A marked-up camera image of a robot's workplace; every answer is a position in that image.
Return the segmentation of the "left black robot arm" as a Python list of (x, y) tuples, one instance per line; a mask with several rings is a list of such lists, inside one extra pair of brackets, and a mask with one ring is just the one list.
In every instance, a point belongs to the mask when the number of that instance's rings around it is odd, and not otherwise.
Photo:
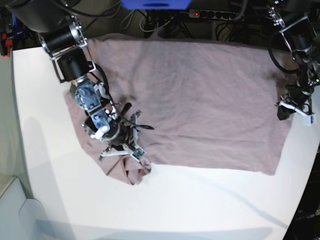
[[(312, 8), (310, 0), (270, 0), (267, 11), (276, 27), (269, 39), (268, 53), (275, 66), (286, 74), (298, 77), (296, 84), (287, 84), (277, 106), (279, 120), (287, 120), (292, 114), (303, 116), (304, 125), (316, 122), (312, 108), (312, 94), (320, 84), (320, 42), (309, 19)], [(285, 69), (276, 60), (272, 44), (276, 35), (280, 35), (298, 64), (297, 69)]]

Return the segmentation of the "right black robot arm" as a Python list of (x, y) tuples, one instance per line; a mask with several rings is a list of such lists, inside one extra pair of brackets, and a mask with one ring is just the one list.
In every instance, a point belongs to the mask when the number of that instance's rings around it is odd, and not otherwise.
[(129, 155), (140, 162), (146, 151), (138, 144), (138, 129), (153, 127), (137, 123), (139, 112), (125, 118), (132, 105), (118, 110), (105, 72), (83, 51), (88, 41), (78, 16), (97, 19), (107, 14), (80, 12), (61, 0), (2, 0), (0, 5), (37, 33), (59, 81), (71, 83), (71, 95), (86, 113), (84, 131), (92, 139), (107, 142), (99, 158)]

